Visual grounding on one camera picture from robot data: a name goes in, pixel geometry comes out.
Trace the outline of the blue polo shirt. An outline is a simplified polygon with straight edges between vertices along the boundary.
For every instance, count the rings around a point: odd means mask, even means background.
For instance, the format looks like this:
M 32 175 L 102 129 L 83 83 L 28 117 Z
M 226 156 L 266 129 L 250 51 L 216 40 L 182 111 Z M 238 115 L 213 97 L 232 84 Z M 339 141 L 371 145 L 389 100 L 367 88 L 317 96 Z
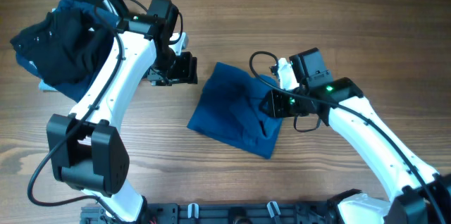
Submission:
M 218 62 L 204 85 L 187 127 L 270 159 L 283 121 L 271 118 L 259 109 L 270 90 L 247 72 Z

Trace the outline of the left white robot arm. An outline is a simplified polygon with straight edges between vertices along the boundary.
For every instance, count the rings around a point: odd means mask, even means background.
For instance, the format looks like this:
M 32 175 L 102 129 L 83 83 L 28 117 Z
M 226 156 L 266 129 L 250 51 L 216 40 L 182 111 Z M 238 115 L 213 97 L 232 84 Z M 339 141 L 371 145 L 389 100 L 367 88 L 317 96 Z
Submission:
M 57 181 L 101 206 L 105 223 L 150 223 L 147 200 L 127 179 L 130 158 L 120 137 L 125 111 L 142 79 L 156 86 L 197 83 L 197 59 L 187 34 L 175 32 L 183 17 L 171 0 L 152 0 L 144 14 L 128 13 L 113 29 L 109 56 L 69 115 L 47 124 Z

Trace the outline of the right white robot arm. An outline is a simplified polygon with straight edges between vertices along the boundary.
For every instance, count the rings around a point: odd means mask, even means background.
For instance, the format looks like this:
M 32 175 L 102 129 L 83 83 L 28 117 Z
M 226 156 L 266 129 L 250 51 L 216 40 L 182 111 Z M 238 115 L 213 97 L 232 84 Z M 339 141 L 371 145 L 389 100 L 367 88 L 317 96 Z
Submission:
M 410 150 L 351 79 L 334 79 L 317 48 L 274 61 L 278 84 L 267 84 L 260 110 L 272 118 L 316 115 L 317 125 L 331 127 L 354 148 L 387 195 L 381 200 L 350 189 L 323 203 L 299 203 L 298 223 L 450 222 L 450 176 Z

